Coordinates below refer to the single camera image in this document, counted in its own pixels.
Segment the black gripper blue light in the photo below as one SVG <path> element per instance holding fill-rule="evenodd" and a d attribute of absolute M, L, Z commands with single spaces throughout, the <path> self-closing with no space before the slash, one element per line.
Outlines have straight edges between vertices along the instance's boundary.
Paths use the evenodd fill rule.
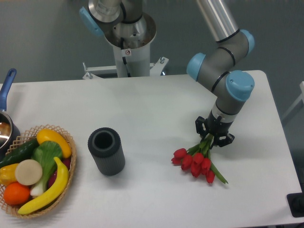
<path fill-rule="evenodd" d="M 208 117 L 207 119 L 198 116 L 195 120 L 195 127 L 197 134 L 201 139 L 205 139 L 208 134 L 214 136 L 211 148 L 224 147 L 233 143 L 235 136 L 228 133 L 228 130 L 233 122 L 225 123 L 221 119 L 215 119 L 214 117 Z"/>

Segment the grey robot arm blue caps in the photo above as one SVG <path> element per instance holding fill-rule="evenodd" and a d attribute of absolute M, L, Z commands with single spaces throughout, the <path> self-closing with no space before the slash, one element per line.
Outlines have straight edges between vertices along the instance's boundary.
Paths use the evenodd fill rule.
<path fill-rule="evenodd" d="M 203 140 L 212 135 L 211 146 L 223 147 L 233 142 L 229 128 L 255 87 L 249 73 L 232 68 L 252 51 L 255 40 L 239 28 L 224 1 L 199 0 L 197 5 L 218 47 L 209 55 L 197 53 L 187 65 L 187 74 L 217 97 L 209 116 L 195 121 L 196 131 Z"/>

